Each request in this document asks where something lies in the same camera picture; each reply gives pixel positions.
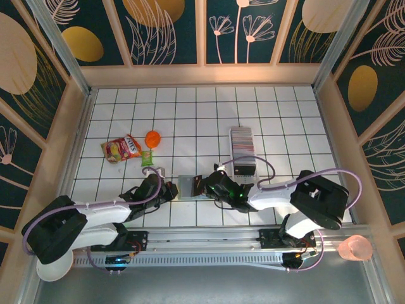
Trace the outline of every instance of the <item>leaf pattern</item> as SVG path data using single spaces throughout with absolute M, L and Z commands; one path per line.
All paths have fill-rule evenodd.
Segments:
M 393 131 L 371 138 L 364 153 L 379 190 L 405 188 L 405 121 Z
M 405 32 L 382 34 L 375 41 L 370 53 L 374 65 L 393 67 L 405 55 Z
M 80 10 L 78 0 L 44 0 L 56 24 L 68 25 Z
M 141 8 L 135 1 L 129 1 L 135 19 L 127 21 L 132 31 L 131 57 L 136 65 L 171 64 L 176 55 L 176 33 L 170 15 L 162 11 L 155 2 L 157 14 L 146 0 L 140 0 Z

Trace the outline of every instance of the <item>grid tile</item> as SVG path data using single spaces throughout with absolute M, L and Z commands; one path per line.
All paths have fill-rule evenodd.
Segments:
M 132 122 L 131 135 L 136 137 L 145 137 L 152 130 L 153 120 L 134 120 Z
M 224 210 L 223 211 L 223 224 L 224 225 L 249 225 L 249 216 L 246 213 L 240 213 L 237 210 Z
M 195 226 L 196 220 L 195 201 L 174 201 L 171 203 L 171 227 Z
M 298 101 L 299 111 L 302 117 L 320 117 L 316 101 Z
M 196 104 L 195 103 L 177 103 L 176 118 L 195 118 Z
M 293 175 L 299 175 L 302 170 L 314 170 L 311 155 L 290 155 L 289 158 Z
M 78 179 L 73 188 L 72 200 L 91 202 L 96 200 L 98 179 Z
M 154 156 L 173 156 L 173 138 L 162 137 L 159 146 L 153 149 Z
M 316 171 L 335 168 L 335 161 L 332 154 L 313 154 L 312 159 Z
M 305 134 L 301 118 L 281 118 L 285 135 Z
M 115 103 L 135 103 L 137 89 L 119 89 Z
M 104 159 L 103 169 L 101 170 L 102 179 L 123 179 L 125 171 L 125 162 L 110 163 Z
M 308 135 L 311 153 L 331 153 L 326 135 Z
M 147 214 L 144 217 L 144 227 L 168 227 L 170 224 L 170 205 L 167 202 L 160 206 L 157 212 Z
M 237 101 L 256 101 L 256 92 L 254 87 L 237 87 Z
M 276 101 L 274 87 L 256 87 L 258 101 Z
M 96 104 L 115 103 L 117 89 L 100 89 L 97 94 Z
M 175 136 L 196 136 L 196 120 L 177 119 Z
M 111 122 L 111 127 L 109 128 L 109 133 L 108 133 L 108 137 L 111 139 L 115 139 L 115 138 L 119 138 L 119 137 L 123 137 L 127 134 L 131 134 L 133 136 L 139 136 L 138 133 L 134 133 L 133 123 L 131 120 L 113 120 Z
M 134 119 L 153 119 L 153 117 L 154 117 L 154 104 L 152 103 L 135 104 Z
M 215 207 L 214 201 L 197 202 L 197 226 L 221 226 L 222 210 Z
M 236 101 L 236 92 L 234 87 L 217 87 L 216 88 L 217 101 Z
M 132 119 L 134 104 L 116 104 L 114 107 L 113 120 Z
M 293 87 L 275 87 L 274 89 L 278 101 L 297 100 Z
M 217 136 L 216 119 L 197 119 L 197 136 Z
M 87 131 L 87 138 L 107 138 L 110 125 L 111 122 L 107 120 L 91 121 Z
M 102 158 L 82 158 L 77 172 L 78 179 L 99 179 Z
M 267 155 L 287 154 L 284 136 L 263 136 L 263 139 Z
M 154 110 L 155 119 L 170 119 L 173 118 L 175 114 L 175 103 L 156 103 Z
M 154 103 L 156 100 L 156 89 L 138 89 L 136 103 Z
M 101 179 L 97 190 L 97 201 L 113 201 L 121 194 L 122 179 Z
M 176 102 L 176 88 L 160 87 L 156 95 L 157 103 L 174 103 Z
M 261 135 L 260 119 L 258 118 L 240 118 L 241 127 L 249 127 L 252 129 L 253 135 Z
M 198 103 L 197 118 L 216 118 L 216 103 Z
M 239 126 L 238 118 L 218 119 L 218 133 L 220 136 L 229 136 L 231 127 Z
M 174 156 L 194 156 L 196 155 L 195 137 L 175 137 Z
M 280 117 L 277 103 L 258 103 L 260 117 Z
M 174 136 L 175 120 L 174 119 L 159 119 L 153 122 L 153 130 L 158 132 L 160 136 Z
M 285 136 L 289 154 L 309 154 L 309 147 L 305 135 Z
M 114 112 L 113 104 L 95 104 L 92 120 L 111 120 Z
M 195 156 L 173 157 L 173 177 L 178 177 L 179 175 L 194 175 L 196 173 Z
M 91 138 L 86 139 L 84 143 L 84 150 L 82 152 L 82 157 L 104 157 L 103 149 L 101 149 L 101 144 L 107 141 L 106 138 Z
M 215 101 L 214 87 L 198 87 L 197 101 Z
M 263 135 L 283 135 L 283 127 L 279 118 L 260 118 Z
M 218 118 L 237 118 L 238 117 L 238 109 L 236 102 L 233 103 L 218 103 Z
M 214 171 L 214 164 L 220 161 L 219 156 L 200 156 L 197 157 L 198 174 L 209 175 Z
M 259 117 L 258 107 L 255 104 L 238 102 L 237 106 L 239 117 Z
M 294 90 L 297 100 L 315 100 L 314 91 L 310 85 L 306 87 L 294 87 Z
M 218 155 L 217 137 L 197 137 L 197 155 Z
M 297 101 L 279 101 L 281 117 L 300 117 Z
M 318 105 L 308 87 L 183 87 L 100 90 L 87 131 L 72 198 L 113 200 L 144 180 L 141 157 L 108 163 L 100 144 L 131 133 L 146 150 L 144 136 L 162 136 L 154 149 L 155 167 L 168 180 L 210 174 L 214 163 L 230 159 L 229 130 L 252 128 L 255 154 L 271 162 L 271 184 L 291 180 L 301 170 L 334 167 Z M 268 167 L 257 161 L 263 178 Z M 338 182 L 336 174 L 327 175 Z M 281 224 L 291 210 L 269 208 L 249 215 L 215 207 L 213 201 L 173 201 L 127 227 Z M 351 218 L 345 215 L 345 221 Z
M 176 102 L 178 103 L 195 103 L 196 88 L 195 87 L 178 87 Z

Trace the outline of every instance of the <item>snack bag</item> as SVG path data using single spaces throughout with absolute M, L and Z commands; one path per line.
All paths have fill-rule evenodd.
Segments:
M 110 163 L 128 160 L 142 153 L 139 144 L 131 135 L 105 142 L 101 144 L 101 148 L 103 149 L 104 156 Z

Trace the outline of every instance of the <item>pink cup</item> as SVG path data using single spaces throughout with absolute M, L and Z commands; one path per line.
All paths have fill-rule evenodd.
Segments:
M 373 255 L 371 243 L 363 236 L 351 236 L 337 248 L 339 255 L 349 261 L 369 260 Z

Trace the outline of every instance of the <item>purple cable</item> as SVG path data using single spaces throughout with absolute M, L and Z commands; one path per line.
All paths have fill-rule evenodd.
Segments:
M 258 182 L 258 188 L 259 188 L 259 189 L 260 189 L 259 183 L 265 182 L 265 181 L 270 181 L 270 180 L 272 180 L 272 179 L 275 178 L 275 176 L 276 176 L 276 170 L 274 169 L 273 165 L 272 165 L 271 163 L 269 163 L 267 160 L 265 160 L 264 158 L 258 157 L 258 156 L 256 156 L 256 155 L 240 156 L 240 157 L 234 158 L 233 160 L 226 161 L 225 163 L 222 163 L 222 165 L 225 166 L 225 165 L 227 165 L 227 164 L 229 164 L 229 163 L 236 162 L 237 160 L 241 160 L 241 159 L 243 159 L 243 158 L 255 158 L 255 159 L 257 159 L 257 160 L 261 160 L 262 162 L 265 162 L 265 163 L 273 170 L 273 174 L 272 174 L 269 178 L 259 180 L 259 182 Z
M 353 201 L 352 201 L 350 204 L 348 204 L 348 205 L 346 206 L 346 210 L 347 210 L 347 209 L 353 207 L 353 205 L 356 204 L 356 203 L 358 202 L 358 200 L 360 199 L 361 193 L 363 192 L 363 184 L 361 183 L 360 178 L 359 178 L 354 172 L 351 172 L 351 171 L 346 170 L 346 169 L 339 169 L 339 168 L 336 168 L 336 169 L 326 169 L 326 170 L 322 170 L 322 171 L 318 171 L 318 172 L 309 174 L 309 175 L 303 177 L 302 179 L 296 180 L 296 181 L 294 181 L 294 182 L 292 182 L 292 183 L 290 183 L 290 184 L 284 184 L 284 185 L 282 185 L 282 186 L 267 187 L 267 188 L 259 187 L 259 189 L 262 190 L 262 191 L 276 191 L 276 190 L 282 190 L 282 189 L 285 189 L 285 188 L 288 188 L 288 187 L 296 186 L 296 185 L 298 185 L 298 184 L 301 183 L 301 182 L 307 181 L 308 179 L 312 179 L 313 177 L 321 176 L 321 175 L 327 174 L 327 173 L 334 173 L 334 172 L 342 172 L 342 173 L 350 174 L 351 176 L 353 176 L 353 177 L 357 180 L 357 182 L 358 182 L 358 184 L 359 184 L 359 191 L 358 191 L 356 197 L 353 199 Z M 266 179 L 259 180 L 258 186 L 259 186 L 263 181 L 266 181 Z
M 145 168 L 143 168 L 143 169 L 142 169 L 142 173 L 145 174 L 145 170 L 147 170 L 147 169 L 152 170 L 157 176 L 159 176 L 159 172 L 158 172 L 157 170 L 153 169 L 152 167 L 145 167 Z M 144 199 L 143 201 L 122 202 L 122 204 L 124 204 L 124 205 L 142 205 L 142 204 L 144 204 L 144 203 L 147 203 L 148 201 L 151 201 L 151 200 L 153 200 L 155 197 L 157 197 L 157 195 L 159 194 L 159 191 L 160 191 L 161 186 L 162 186 L 162 181 L 161 181 L 161 179 L 158 179 L 158 189 L 156 190 L 156 192 L 155 192 L 150 198 Z M 120 204 L 120 203 L 117 203 L 117 202 L 114 202 L 114 201 L 107 201 L 107 202 L 104 202 L 104 203 L 96 203 L 96 204 L 93 204 L 93 205 L 91 205 L 91 207 L 96 207 L 96 208 L 98 208 L 98 207 L 107 207 L 107 206 L 113 206 L 113 205 L 118 205 L 118 206 L 120 206 L 121 204 Z M 30 225 L 30 227 L 28 227 L 27 231 L 25 232 L 24 237 L 23 237 L 23 251 L 24 251 L 26 254 L 28 254 L 28 255 L 35 255 L 34 252 L 30 251 L 30 250 L 27 248 L 27 240 L 28 240 L 28 236 L 30 235 L 32 229 L 33 229 L 41 220 L 43 220 L 43 219 L 45 219 L 45 218 L 47 218 L 47 217 L 49 217 L 49 216 L 51 216 L 51 215 L 54 215 L 55 213 L 58 213 L 58 212 L 62 212 L 62 211 L 66 211 L 66 210 L 72 210 L 72 209 L 86 209 L 86 208 L 88 208 L 87 205 L 65 206 L 65 207 L 60 207 L 60 208 L 57 208 L 57 209 L 48 211 L 47 213 L 44 213 L 43 215 L 41 215 L 39 218 L 37 218 L 35 221 L 32 222 L 32 224 Z

